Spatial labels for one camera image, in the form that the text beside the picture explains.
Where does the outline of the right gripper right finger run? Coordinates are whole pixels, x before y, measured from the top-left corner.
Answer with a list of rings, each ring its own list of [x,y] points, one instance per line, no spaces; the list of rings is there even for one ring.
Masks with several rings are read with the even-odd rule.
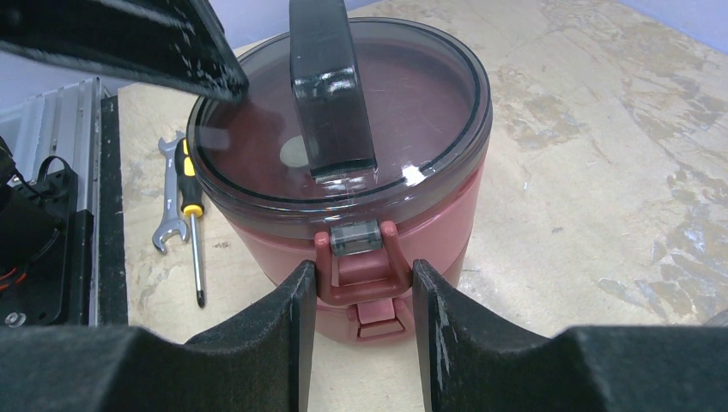
[[[727,330],[573,326],[552,338],[414,263],[413,302],[428,411],[724,411]]]

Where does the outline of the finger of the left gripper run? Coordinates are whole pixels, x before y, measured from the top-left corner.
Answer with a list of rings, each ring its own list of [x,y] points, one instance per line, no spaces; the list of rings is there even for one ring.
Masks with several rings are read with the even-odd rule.
[[[1,49],[233,103],[249,88],[208,1],[3,1]]]

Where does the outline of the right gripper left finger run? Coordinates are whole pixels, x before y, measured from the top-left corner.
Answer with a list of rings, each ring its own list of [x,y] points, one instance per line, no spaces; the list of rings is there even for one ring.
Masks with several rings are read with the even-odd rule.
[[[182,344],[130,326],[1,332],[4,411],[305,411],[315,266]]]

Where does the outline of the transparent grey pot lid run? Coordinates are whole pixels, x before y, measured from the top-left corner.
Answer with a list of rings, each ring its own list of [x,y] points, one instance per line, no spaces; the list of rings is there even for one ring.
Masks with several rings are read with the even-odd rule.
[[[239,58],[239,104],[200,99],[187,126],[209,200],[270,277],[316,264],[328,306],[393,298],[411,265],[448,270],[472,229],[493,108],[450,34],[293,1],[289,30]]]

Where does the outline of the red round lid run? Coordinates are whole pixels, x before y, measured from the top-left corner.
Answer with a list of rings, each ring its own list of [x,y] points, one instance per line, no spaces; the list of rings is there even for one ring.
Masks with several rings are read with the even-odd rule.
[[[221,103],[200,124],[197,144],[234,193],[319,203],[404,183],[457,140],[470,122],[476,86],[459,55],[427,47],[364,41],[356,45],[377,171],[316,182],[306,163],[289,74],[288,49],[276,44],[244,61],[250,79],[241,105]]]

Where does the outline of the red steel pot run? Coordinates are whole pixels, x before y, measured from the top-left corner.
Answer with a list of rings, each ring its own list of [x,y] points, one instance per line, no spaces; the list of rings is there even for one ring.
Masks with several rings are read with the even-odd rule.
[[[482,175],[478,166],[458,191],[423,217],[374,225],[373,244],[350,252],[336,229],[311,239],[289,239],[237,227],[236,233],[263,272],[282,283],[302,261],[316,264],[317,331],[338,342],[374,344],[415,332],[413,267],[427,260],[457,285],[467,250]]]

